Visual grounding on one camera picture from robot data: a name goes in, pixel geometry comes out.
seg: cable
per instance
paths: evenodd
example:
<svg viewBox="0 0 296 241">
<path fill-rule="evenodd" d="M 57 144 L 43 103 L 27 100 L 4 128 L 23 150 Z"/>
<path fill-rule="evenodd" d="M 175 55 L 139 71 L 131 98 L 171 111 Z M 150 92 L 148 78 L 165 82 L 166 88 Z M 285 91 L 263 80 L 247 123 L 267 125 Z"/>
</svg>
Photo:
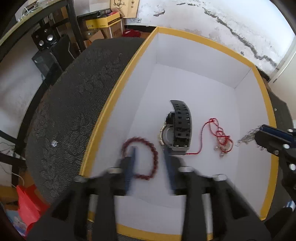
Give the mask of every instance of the cable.
<svg viewBox="0 0 296 241">
<path fill-rule="evenodd" d="M 7 143 L 4 142 L 4 141 L 0 142 L 0 145 L 3 144 L 3 143 L 6 144 L 6 145 L 8 145 L 8 146 L 14 146 L 14 145 L 9 145 L 9 144 L 7 144 Z"/>
<path fill-rule="evenodd" d="M 4 167 L 1 165 L 1 163 L 0 163 L 0 166 L 2 167 L 3 171 L 5 171 L 7 174 L 9 174 L 9 175 L 12 175 L 12 174 L 13 174 L 13 175 L 18 176 L 18 177 L 22 180 L 22 184 L 23 184 L 23 186 L 25 186 L 25 181 L 24 181 L 24 179 L 23 179 L 20 175 L 15 174 L 15 173 L 13 173 L 13 172 L 11 172 L 11 173 L 7 172 L 7 171 L 4 169 Z"/>
<path fill-rule="evenodd" d="M 217 127 L 217 131 L 216 131 L 216 133 L 214 133 L 214 132 L 212 131 L 211 123 L 213 123 L 213 124 Z M 200 149 L 199 149 L 199 151 L 198 151 L 198 152 L 192 152 L 192 153 L 186 153 L 186 155 L 197 155 L 197 154 L 199 154 L 199 153 L 202 151 L 202 132 L 203 132 L 204 127 L 205 127 L 207 124 L 209 124 L 209 128 L 210 128 L 210 132 L 211 132 L 211 134 L 217 138 L 217 141 L 218 141 L 218 143 L 219 143 L 220 145 L 222 145 L 222 146 L 226 146 L 228 142 L 231 143 L 231 147 L 230 147 L 229 150 L 224 150 L 224 149 L 222 149 L 221 147 L 219 147 L 219 149 L 221 150 L 221 152 L 223 152 L 223 153 L 228 153 L 228 152 L 230 152 L 230 151 L 232 150 L 232 148 L 233 148 L 233 141 L 230 139 L 230 136 L 227 136 L 227 135 L 225 134 L 223 128 L 219 126 L 219 122 L 218 122 L 218 120 L 217 120 L 216 118 L 211 118 L 208 122 L 206 122 L 206 123 L 203 125 L 202 130 L 201 130 L 201 132 L 200 132 Z"/>
<path fill-rule="evenodd" d="M 6 148 L 6 149 L 4 149 L 4 150 L 0 150 L 0 152 L 6 151 L 6 150 L 10 149 L 11 147 L 12 147 L 12 146 L 10 146 L 10 147 L 8 147 L 8 148 Z"/>
</svg>

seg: black speaker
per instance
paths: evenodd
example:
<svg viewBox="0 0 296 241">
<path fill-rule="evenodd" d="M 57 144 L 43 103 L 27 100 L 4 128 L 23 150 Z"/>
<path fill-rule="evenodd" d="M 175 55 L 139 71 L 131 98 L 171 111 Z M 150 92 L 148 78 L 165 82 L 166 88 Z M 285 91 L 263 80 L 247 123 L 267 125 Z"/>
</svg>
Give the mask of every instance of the black speaker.
<svg viewBox="0 0 296 241">
<path fill-rule="evenodd" d="M 56 44 L 60 38 L 56 28 L 51 28 L 49 23 L 37 29 L 31 37 L 39 50 L 49 48 Z"/>
<path fill-rule="evenodd" d="M 64 35 L 50 48 L 38 51 L 32 57 L 32 60 L 43 76 L 46 77 L 53 64 L 58 64 L 60 69 L 65 71 L 76 57 L 69 36 Z"/>
</svg>

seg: metal rod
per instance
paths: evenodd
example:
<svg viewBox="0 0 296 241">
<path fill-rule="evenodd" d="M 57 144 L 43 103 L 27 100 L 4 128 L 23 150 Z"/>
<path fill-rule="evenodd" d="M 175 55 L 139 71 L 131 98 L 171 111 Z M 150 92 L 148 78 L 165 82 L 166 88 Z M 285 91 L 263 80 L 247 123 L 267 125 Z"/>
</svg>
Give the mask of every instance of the metal rod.
<svg viewBox="0 0 296 241">
<path fill-rule="evenodd" d="M 82 34 L 81 34 L 81 31 L 80 31 L 80 28 L 79 28 L 79 25 L 78 25 L 78 22 L 77 22 L 77 17 L 76 17 L 75 10 L 74 10 L 74 3 L 73 3 L 73 0 L 67 0 L 67 2 L 68 2 L 68 5 L 66 6 L 66 9 L 67 9 L 67 12 L 68 12 L 68 17 L 69 17 L 71 27 L 72 27 L 74 36 L 76 38 L 78 47 L 80 49 L 80 52 L 82 52 L 86 48 L 85 48 L 85 44 L 83 42 Z"/>
</svg>

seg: yellow cardboard box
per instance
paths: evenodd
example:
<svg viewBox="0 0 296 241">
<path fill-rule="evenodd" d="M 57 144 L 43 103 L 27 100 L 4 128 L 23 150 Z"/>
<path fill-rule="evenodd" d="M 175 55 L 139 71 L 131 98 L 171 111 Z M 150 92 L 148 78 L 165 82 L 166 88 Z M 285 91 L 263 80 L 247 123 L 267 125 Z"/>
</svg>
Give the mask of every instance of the yellow cardboard box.
<svg viewBox="0 0 296 241">
<path fill-rule="evenodd" d="M 103 18 L 86 20 L 86 26 L 88 29 L 108 28 L 111 24 L 117 22 L 118 20 L 120 20 L 119 12 Z"/>
</svg>

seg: cardboard box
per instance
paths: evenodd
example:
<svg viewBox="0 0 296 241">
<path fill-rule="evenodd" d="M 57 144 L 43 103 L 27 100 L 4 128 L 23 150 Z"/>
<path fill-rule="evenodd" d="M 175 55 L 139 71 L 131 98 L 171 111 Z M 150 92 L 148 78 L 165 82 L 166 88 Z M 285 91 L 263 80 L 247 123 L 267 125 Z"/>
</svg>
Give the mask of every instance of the cardboard box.
<svg viewBox="0 0 296 241">
<path fill-rule="evenodd" d="M 101 30 L 99 30 L 99 31 L 97 31 L 89 40 L 91 41 L 91 42 L 93 42 L 93 41 L 95 41 L 96 39 L 104 39 L 104 36 L 103 36 L 103 34 L 102 34 L 102 31 Z"/>
<path fill-rule="evenodd" d="M 120 13 L 114 13 L 110 16 L 86 20 L 86 26 L 88 29 L 94 28 L 108 28 L 111 24 L 120 20 Z"/>
<path fill-rule="evenodd" d="M 106 39 L 118 38 L 122 36 L 124 27 L 121 19 L 110 25 L 108 28 L 101 28 Z"/>
<path fill-rule="evenodd" d="M 90 41 L 89 39 L 88 39 L 88 40 L 84 40 L 83 42 L 84 42 L 86 48 L 87 48 L 89 45 L 91 45 L 91 41 Z"/>
<path fill-rule="evenodd" d="M 88 40 L 90 39 L 93 35 L 95 35 L 97 32 L 99 31 L 99 29 L 93 29 L 93 30 L 87 30 L 87 31 L 83 31 L 81 32 L 83 40 Z"/>
</svg>

